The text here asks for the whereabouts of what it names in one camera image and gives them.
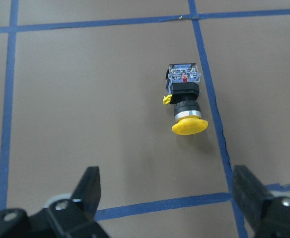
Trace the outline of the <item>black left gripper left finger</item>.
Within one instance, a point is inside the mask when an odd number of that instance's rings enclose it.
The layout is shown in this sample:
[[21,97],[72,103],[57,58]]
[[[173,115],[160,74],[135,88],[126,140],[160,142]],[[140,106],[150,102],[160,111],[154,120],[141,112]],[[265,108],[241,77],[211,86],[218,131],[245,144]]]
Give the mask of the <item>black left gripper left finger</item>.
[[94,217],[101,198],[99,167],[88,167],[69,198],[52,202],[46,212],[58,238],[107,238]]

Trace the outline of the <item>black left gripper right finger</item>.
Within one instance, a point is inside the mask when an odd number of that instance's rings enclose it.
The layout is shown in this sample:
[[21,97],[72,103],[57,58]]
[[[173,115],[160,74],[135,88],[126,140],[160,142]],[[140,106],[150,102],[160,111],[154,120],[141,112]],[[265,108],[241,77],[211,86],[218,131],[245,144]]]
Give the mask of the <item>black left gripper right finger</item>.
[[290,195],[268,190],[244,165],[233,169],[232,197],[256,238],[290,238]]

